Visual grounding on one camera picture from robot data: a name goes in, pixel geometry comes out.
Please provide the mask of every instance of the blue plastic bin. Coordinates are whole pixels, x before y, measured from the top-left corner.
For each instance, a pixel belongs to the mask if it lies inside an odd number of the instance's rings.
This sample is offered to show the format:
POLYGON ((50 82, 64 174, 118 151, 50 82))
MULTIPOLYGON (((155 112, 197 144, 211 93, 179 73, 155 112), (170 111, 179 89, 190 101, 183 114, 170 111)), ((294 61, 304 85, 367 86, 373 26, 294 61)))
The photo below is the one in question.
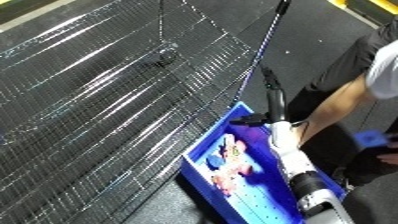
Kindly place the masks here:
MULTIPOLYGON (((304 223, 296 200, 277 169, 277 161, 271 155, 266 127, 230 125, 229 120, 251 114, 244 103, 239 102, 220 119, 204 136, 183 155, 181 172, 198 192, 221 214, 227 223, 304 223), (246 162, 253 166, 253 173, 234 181, 237 189, 225 196, 211 181, 211 170, 206 158, 223 145, 224 134, 234 134, 246 143, 246 162)), ((345 192, 328 176, 320 173, 327 186, 342 199, 345 192)))

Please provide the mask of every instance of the human hand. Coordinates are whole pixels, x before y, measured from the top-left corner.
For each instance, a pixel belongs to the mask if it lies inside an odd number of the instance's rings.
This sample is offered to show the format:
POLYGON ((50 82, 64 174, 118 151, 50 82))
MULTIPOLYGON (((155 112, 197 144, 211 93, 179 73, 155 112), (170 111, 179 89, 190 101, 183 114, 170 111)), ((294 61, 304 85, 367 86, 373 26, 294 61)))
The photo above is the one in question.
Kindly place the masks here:
POLYGON ((382 154, 377 156, 377 158, 384 163, 398 165, 398 142, 391 142, 387 145, 387 147, 397 149, 397 153, 382 154))

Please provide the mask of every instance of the toy piece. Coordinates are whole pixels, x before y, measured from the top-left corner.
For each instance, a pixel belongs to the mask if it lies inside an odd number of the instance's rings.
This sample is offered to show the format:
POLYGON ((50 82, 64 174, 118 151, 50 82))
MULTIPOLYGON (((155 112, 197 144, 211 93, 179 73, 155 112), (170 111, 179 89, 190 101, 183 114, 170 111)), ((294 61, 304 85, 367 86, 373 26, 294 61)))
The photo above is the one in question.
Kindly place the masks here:
POLYGON ((221 157, 217 156, 218 158, 222 158, 224 163, 219 163, 214 158, 215 155, 211 155, 207 159, 209 166, 216 168, 211 180, 226 196, 230 196, 236 190, 236 184, 233 180, 237 175, 247 176, 252 172, 252 166, 247 164, 242 157, 246 149, 247 147, 244 142, 240 140, 235 141, 234 135, 226 134, 221 157))

